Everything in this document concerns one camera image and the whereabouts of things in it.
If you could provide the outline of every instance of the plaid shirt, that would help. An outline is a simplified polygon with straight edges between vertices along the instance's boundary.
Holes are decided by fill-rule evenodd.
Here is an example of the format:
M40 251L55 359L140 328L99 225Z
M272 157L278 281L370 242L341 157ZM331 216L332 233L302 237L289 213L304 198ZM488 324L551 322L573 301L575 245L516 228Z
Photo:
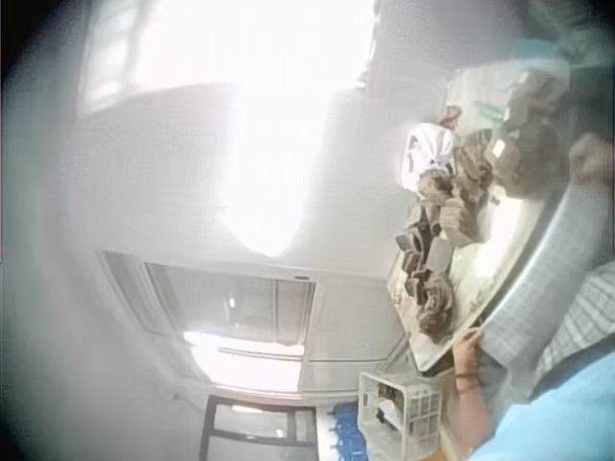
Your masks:
M483 325L480 377L496 419L557 364L615 334L615 262L589 272L597 256L612 260L609 199L597 186L568 186L523 273Z

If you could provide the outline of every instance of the blue object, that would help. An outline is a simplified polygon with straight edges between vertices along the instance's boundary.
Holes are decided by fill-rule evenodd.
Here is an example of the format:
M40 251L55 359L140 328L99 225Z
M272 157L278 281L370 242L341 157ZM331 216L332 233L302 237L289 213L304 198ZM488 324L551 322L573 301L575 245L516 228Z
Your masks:
M520 38L512 45L510 57L514 60L562 60L554 43L547 40Z
M613 455L615 352L531 403L512 405L470 459L598 461Z

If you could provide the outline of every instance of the bright window light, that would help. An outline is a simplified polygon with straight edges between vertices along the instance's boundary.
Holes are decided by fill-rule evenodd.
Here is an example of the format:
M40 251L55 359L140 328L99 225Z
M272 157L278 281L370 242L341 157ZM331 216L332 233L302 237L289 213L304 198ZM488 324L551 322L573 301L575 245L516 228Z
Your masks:
M222 338L196 331L184 333L193 345L192 355L203 372L216 384L270 392L297 392L301 361L259 358L223 352L229 349L301 357L304 347Z
M231 409L233 411L236 411L237 413L252 413L255 415L259 415L260 413L262 413L262 410L259 408L251 408L249 406L241 406L241 405L233 405L231 407Z
M225 338L213 334L201 333L199 331L186 331L184 339L193 346L206 348L220 348L242 352L270 353L275 355L288 355L302 357L305 348L298 344L285 346L278 343L264 343L260 341L249 341L246 339Z
M239 389L297 392L301 362L246 357L197 346L192 355L203 372L216 384Z

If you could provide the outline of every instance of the glass panel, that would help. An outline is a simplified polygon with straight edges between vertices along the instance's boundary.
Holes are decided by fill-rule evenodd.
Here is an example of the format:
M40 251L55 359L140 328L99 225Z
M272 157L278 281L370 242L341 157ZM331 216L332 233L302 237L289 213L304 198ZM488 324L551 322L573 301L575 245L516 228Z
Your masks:
M313 283L147 267L182 331L285 345L302 341Z
M316 447L280 447L209 437L208 461L318 461Z
M311 411L297 411L295 413L297 421L297 441L316 442L316 424L314 415Z
M214 428L257 437L286 438L288 414L264 411L250 406L218 405Z

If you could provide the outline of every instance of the clutter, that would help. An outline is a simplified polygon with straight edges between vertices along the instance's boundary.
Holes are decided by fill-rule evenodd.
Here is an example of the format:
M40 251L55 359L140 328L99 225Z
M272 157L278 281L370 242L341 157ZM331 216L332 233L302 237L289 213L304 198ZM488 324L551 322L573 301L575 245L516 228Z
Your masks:
M442 170L428 170L421 175L418 191L425 202L443 206L452 197L453 176Z
M430 253L427 256L425 268L434 274L445 273L453 259L453 245L448 240L435 237L431 241Z
M425 283L426 302L419 307L419 328L432 339L441 338L453 319L453 287L444 276Z
M440 210L442 234L453 247L464 247L478 240L476 213L460 198L452 198Z
M418 329L433 343L444 340L454 317L454 290L448 278L456 248L479 243L478 215L489 203L490 186L508 197L524 197L565 176L552 119L566 86L553 75L523 71L510 87L505 110L475 101L494 120L454 143L461 114L447 107L440 120L445 134L421 124L408 139L412 187L420 196L413 224L396 236L404 252L403 288L416 306Z
M383 417L397 430L404 430L404 414L393 400L381 400L378 408L382 411Z
M451 130L420 123L408 134L402 162L402 186L417 192L419 179L428 170L447 172L453 161L454 134Z
M447 106L444 109L444 116L438 122L438 125L444 128L448 128L451 131L454 131L457 128L457 120L461 116L463 112L459 106Z
M436 237L440 234L440 207L426 204L421 206L425 213L425 220L430 225L431 235Z

